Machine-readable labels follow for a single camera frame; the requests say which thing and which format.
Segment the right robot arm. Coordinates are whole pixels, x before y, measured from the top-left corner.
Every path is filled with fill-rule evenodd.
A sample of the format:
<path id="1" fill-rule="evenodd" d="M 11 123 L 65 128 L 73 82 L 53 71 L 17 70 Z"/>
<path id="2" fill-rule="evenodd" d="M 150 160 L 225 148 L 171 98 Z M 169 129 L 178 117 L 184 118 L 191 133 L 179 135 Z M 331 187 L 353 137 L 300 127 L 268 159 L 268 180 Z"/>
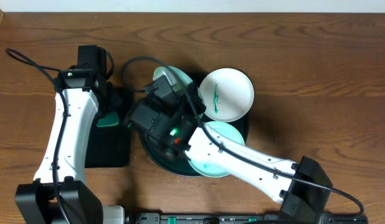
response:
<path id="1" fill-rule="evenodd" d="M 219 119 L 203 120 L 206 96 L 189 77 L 155 78 L 129 110 L 147 154 L 162 168 L 186 176 L 233 175 L 279 203 L 287 222 L 319 223 L 332 183 L 313 159 L 280 159 L 245 145 L 243 134 Z"/>

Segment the mint green plate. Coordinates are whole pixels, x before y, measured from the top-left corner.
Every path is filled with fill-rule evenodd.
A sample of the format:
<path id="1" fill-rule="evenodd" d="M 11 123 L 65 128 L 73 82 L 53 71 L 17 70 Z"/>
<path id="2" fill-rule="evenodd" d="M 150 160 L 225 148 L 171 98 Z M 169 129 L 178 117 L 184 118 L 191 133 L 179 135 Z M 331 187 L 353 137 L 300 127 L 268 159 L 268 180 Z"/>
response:
<path id="1" fill-rule="evenodd" d="M 221 135 L 244 145 L 245 141 L 241 133 L 232 125 L 220 121 L 210 121 L 206 124 L 209 125 L 210 128 L 215 129 Z M 211 165 L 209 163 L 197 161 L 197 160 L 189 160 L 190 166 L 199 174 L 206 177 L 225 177 L 229 175 L 229 173 L 223 169 L 216 167 L 215 165 Z"/>
<path id="2" fill-rule="evenodd" d="M 153 81 L 153 95 L 164 104 L 167 110 L 175 111 L 177 108 L 183 107 L 184 112 L 190 115 L 194 114 L 190 105 L 190 102 L 192 102 L 197 115 L 201 118 L 206 106 L 203 95 L 198 90 L 196 83 L 184 71 L 173 66 L 169 66 L 169 68 L 158 67 L 155 69 L 154 74 L 163 70 L 172 73 L 177 84 L 171 87 L 165 79 L 157 79 Z"/>

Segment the white plate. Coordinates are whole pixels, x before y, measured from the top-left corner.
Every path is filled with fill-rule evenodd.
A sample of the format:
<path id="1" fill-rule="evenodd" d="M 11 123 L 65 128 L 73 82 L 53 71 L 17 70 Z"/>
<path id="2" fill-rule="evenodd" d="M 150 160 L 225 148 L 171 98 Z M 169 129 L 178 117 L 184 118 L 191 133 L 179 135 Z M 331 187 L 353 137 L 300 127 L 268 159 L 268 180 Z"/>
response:
<path id="1" fill-rule="evenodd" d="M 246 115 L 255 96 L 247 75 L 233 68 L 220 68 L 208 74 L 199 91 L 206 106 L 205 115 L 222 122 L 233 122 Z"/>

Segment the green sponge cloth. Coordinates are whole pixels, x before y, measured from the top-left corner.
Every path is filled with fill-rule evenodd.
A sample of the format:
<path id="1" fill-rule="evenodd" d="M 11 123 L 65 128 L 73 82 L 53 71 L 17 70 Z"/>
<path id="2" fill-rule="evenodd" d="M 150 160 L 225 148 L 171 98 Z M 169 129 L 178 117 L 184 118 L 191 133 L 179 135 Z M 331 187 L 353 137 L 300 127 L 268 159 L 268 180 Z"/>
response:
<path id="1" fill-rule="evenodd" d="M 97 127 L 106 128 L 119 125 L 119 116 L 116 111 L 106 114 L 97 121 Z"/>

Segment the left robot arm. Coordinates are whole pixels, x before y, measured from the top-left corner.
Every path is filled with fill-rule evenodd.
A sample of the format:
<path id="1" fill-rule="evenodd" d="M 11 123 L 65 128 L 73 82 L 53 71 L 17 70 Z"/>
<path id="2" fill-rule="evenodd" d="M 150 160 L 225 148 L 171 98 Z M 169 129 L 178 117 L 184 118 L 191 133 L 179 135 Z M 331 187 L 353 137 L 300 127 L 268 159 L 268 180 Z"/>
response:
<path id="1" fill-rule="evenodd" d="M 103 205 L 85 183 L 92 124 L 122 104 L 107 82 L 110 60 L 105 49 L 81 45 L 77 64 L 49 79 L 56 92 L 49 143 L 32 183 L 18 185 L 15 195 L 26 223 L 126 223 L 124 207 Z"/>

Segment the mint green plate front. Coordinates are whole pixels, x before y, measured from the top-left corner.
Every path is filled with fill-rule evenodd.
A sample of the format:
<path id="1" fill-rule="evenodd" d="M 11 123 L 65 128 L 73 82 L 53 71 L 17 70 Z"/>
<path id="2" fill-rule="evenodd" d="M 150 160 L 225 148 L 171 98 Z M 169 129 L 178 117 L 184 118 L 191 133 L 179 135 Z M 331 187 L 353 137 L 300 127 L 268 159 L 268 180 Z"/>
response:
<path id="1" fill-rule="evenodd" d="M 232 125 L 220 121 L 210 121 L 206 124 L 209 125 L 210 128 L 215 129 L 221 135 L 244 145 L 245 141 L 241 133 Z M 215 165 L 211 165 L 209 163 L 197 161 L 197 160 L 189 160 L 190 166 L 199 174 L 206 177 L 225 177 L 229 175 L 229 173 L 223 169 L 216 167 Z"/>

